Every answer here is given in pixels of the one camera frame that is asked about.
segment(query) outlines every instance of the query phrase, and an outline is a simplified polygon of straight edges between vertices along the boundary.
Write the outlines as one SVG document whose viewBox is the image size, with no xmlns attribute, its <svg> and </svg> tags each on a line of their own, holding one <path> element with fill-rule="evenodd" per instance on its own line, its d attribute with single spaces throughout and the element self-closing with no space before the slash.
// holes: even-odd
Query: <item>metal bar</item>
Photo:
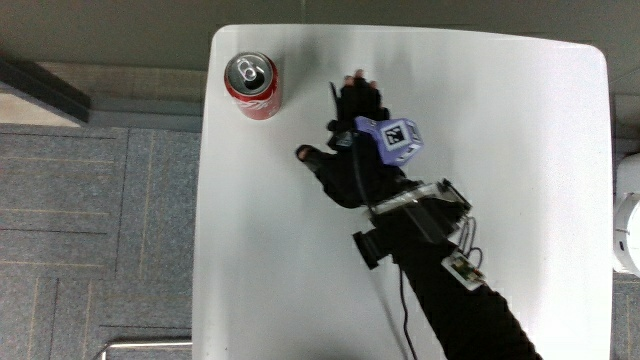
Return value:
<svg viewBox="0 0 640 360">
<path fill-rule="evenodd" d="M 0 58 L 0 82 L 4 91 L 46 110 L 57 109 L 82 123 L 89 120 L 91 98 L 35 63 Z"/>
<path fill-rule="evenodd" d="M 202 116 L 91 110 L 88 126 L 202 132 Z"/>
<path fill-rule="evenodd" d="M 110 349 L 135 349 L 135 348 L 154 348 L 162 346 L 192 346 L 191 339 L 170 339 L 170 340 L 154 340 L 154 341 L 113 341 L 106 343 L 102 350 L 96 354 L 91 360 L 107 360 L 107 352 Z"/>
</svg>

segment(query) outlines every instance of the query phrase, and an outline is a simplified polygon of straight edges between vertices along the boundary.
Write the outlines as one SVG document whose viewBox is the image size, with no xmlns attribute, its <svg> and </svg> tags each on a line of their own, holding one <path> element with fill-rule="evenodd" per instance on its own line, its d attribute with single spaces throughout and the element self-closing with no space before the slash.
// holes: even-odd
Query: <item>black cable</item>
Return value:
<svg viewBox="0 0 640 360">
<path fill-rule="evenodd" d="M 409 323 L 409 311 L 407 310 L 407 303 L 404 300 L 404 279 L 402 278 L 402 269 L 398 267 L 398 270 L 400 270 L 400 299 L 402 300 L 402 308 L 404 309 L 404 336 L 407 338 L 407 343 L 409 343 L 409 349 L 411 349 L 411 354 L 413 355 L 414 360 L 418 360 L 416 350 L 413 348 L 413 343 L 409 336 L 409 330 L 407 329 L 407 324 Z"/>
<path fill-rule="evenodd" d="M 482 253 L 482 249 L 480 249 L 479 247 L 473 246 L 473 243 L 476 240 L 477 227 L 478 227 L 478 222 L 476 221 L 476 218 L 474 218 L 473 216 L 465 217 L 464 223 L 462 224 L 462 228 L 460 229 L 460 236 L 458 238 L 458 247 L 460 248 L 462 255 L 464 255 L 467 259 L 469 259 L 469 256 L 471 255 L 472 252 L 474 251 L 478 252 L 478 255 L 480 255 L 480 260 L 478 261 L 478 265 L 476 265 L 476 268 L 480 269 L 480 266 L 482 266 L 482 260 L 484 258 L 484 255 Z"/>
<path fill-rule="evenodd" d="M 358 134 L 356 132 L 350 132 L 349 134 L 351 135 L 351 157 L 353 158 L 353 170 L 356 175 L 358 191 L 360 192 L 362 202 L 367 205 L 367 208 L 371 212 L 371 216 L 375 216 L 376 213 L 373 211 L 369 199 L 367 199 L 367 193 L 364 191 L 364 185 L 362 184 L 362 177 L 360 175 L 360 160 L 358 159 L 358 145 L 356 140 Z"/>
<path fill-rule="evenodd" d="M 369 199 L 367 198 L 367 193 L 364 191 L 364 185 L 362 184 L 362 177 L 360 174 L 360 162 L 358 160 L 358 145 L 357 136 L 358 134 L 355 132 L 351 132 L 351 155 L 353 158 L 353 170 L 356 176 L 356 183 L 358 184 L 358 191 L 360 192 L 360 197 L 369 211 L 371 212 L 371 216 L 376 216 L 376 213 L 373 211 L 371 204 L 369 203 Z M 407 303 L 404 300 L 404 281 L 402 280 L 402 269 L 398 267 L 400 270 L 400 299 L 402 300 L 402 308 L 404 309 L 404 336 L 407 338 L 407 343 L 409 344 L 409 348 L 411 349 L 411 354 L 413 354 L 413 359 L 418 360 L 418 356 L 416 355 L 416 351 L 413 348 L 413 342 L 411 342 L 411 337 L 409 336 L 409 330 L 407 329 L 407 324 L 409 323 L 409 311 L 407 310 Z"/>
</svg>

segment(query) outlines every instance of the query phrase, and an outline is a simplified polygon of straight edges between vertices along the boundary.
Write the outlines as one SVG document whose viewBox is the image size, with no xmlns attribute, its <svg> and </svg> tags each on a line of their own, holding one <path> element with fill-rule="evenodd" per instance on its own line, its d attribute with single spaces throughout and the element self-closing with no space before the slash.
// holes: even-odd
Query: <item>wire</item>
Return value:
<svg viewBox="0 0 640 360">
<path fill-rule="evenodd" d="M 367 193 L 364 190 L 364 185 L 362 184 L 362 175 L 360 174 L 360 162 L 358 160 L 358 145 L 357 145 L 357 133 L 351 133 L 351 155 L 353 158 L 353 170 L 356 176 L 356 183 L 358 184 L 358 191 L 360 192 L 360 197 L 362 201 L 367 205 L 369 211 L 371 212 L 371 216 L 376 216 L 376 213 L 373 211 L 371 207 L 371 203 L 369 203 L 369 199 L 367 198 Z M 409 330 L 407 329 L 407 324 L 409 323 L 409 311 L 407 310 L 407 303 L 404 299 L 404 281 L 402 279 L 402 269 L 398 267 L 400 270 L 400 299 L 402 300 L 402 308 L 404 309 L 404 336 L 407 338 L 407 343 L 409 344 L 409 349 L 411 349 L 411 354 L 413 354 L 413 359 L 418 360 L 418 356 L 416 355 L 416 351 L 413 348 L 413 342 L 411 342 L 411 337 L 409 336 Z"/>
<path fill-rule="evenodd" d="M 482 249 L 473 246 L 473 243 L 476 240 L 477 228 L 478 222 L 476 221 L 476 218 L 474 218 L 473 216 L 465 217 L 464 223 L 462 224 L 462 229 L 460 229 L 460 236 L 458 237 L 458 247 L 462 251 L 462 255 L 464 255 L 467 259 L 469 259 L 471 253 L 473 253 L 474 251 L 477 252 L 480 256 L 480 259 L 478 260 L 478 265 L 476 265 L 476 268 L 480 269 L 480 266 L 482 266 L 484 255 L 482 253 Z"/>
<path fill-rule="evenodd" d="M 400 269 L 400 267 L 398 267 L 398 269 L 400 270 L 400 299 L 402 300 L 402 308 L 404 309 L 404 336 L 407 338 L 407 343 L 409 343 L 409 349 L 411 349 L 411 354 L 413 355 L 414 360 L 418 360 L 416 350 L 413 348 L 413 343 L 409 336 L 409 330 L 407 329 L 407 324 L 409 323 L 409 311 L 407 310 L 407 303 L 404 300 L 404 280 L 402 278 L 402 269 Z"/>
<path fill-rule="evenodd" d="M 362 176 L 360 174 L 360 160 L 358 159 L 358 145 L 356 138 L 358 134 L 355 132 L 351 132 L 351 157 L 353 158 L 353 171 L 356 175 L 356 183 L 358 185 L 358 191 L 360 192 L 360 197 L 362 198 L 362 202 L 367 205 L 367 208 L 371 212 L 371 216 L 375 216 L 375 212 L 373 211 L 373 207 L 371 207 L 371 203 L 369 203 L 369 199 L 367 198 L 367 193 L 364 191 L 364 185 L 362 184 Z"/>
<path fill-rule="evenodd" d="M 627 76 L 631 76 L 631 75 L 637 73 L 638 71 L 640 71 L 640 67 L 637 67 L 637 68 L 635 68 L 635 69 L 633 69 L 633 70 L 631 70 L 631 71 L 629 71 L 627 73 L 624 73 L 624 74 L 618 76 L 617 78 L 609 81 L 609 85 L 613 85 L 613 84 L 617 83 L 618 81 L 626 78 Z"/>
</svg>

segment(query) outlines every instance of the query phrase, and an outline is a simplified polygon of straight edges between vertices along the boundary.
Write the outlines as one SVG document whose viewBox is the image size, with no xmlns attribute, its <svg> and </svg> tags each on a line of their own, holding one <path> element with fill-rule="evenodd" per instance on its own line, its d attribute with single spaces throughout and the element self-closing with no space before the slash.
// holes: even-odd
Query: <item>white table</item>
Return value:
<svg viewBox="0 0 640 360">
<path fill-rule="evenodd" d="M 273 118 L 241 115 L 227 61 L 261 51 L 282 72 Z M 294 157 L 326 149 L 328 82 L 357 68 L 425 149 L 408 175 L 450 179 L 474 206 L 482 270 L 545 359 L 608 359 L 611 143 L 606 65 L 593 47 L 367 26 L 228 26 L 207 81 L 194 270 L 194 359 L 401 359 L 397 267 L 369 271 L 338 208 Z M 421 359 L 442 354 L 410 288 Z"/>
</svg>

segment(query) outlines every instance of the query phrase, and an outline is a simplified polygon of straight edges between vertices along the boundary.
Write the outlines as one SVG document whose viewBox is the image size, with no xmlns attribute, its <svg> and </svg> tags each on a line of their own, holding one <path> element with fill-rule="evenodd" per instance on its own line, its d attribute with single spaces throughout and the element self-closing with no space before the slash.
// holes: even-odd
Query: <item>can lid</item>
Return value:
<svg viewBox="0 0 640 360">
<path fill-rule="evenodd" d="M 237 92 L 257 95 L 264 92 L 273 79 L 273 70 L 266 56 L 258 52 L 243 52 L 227 64 L 225 76 Z"/>
</svg>

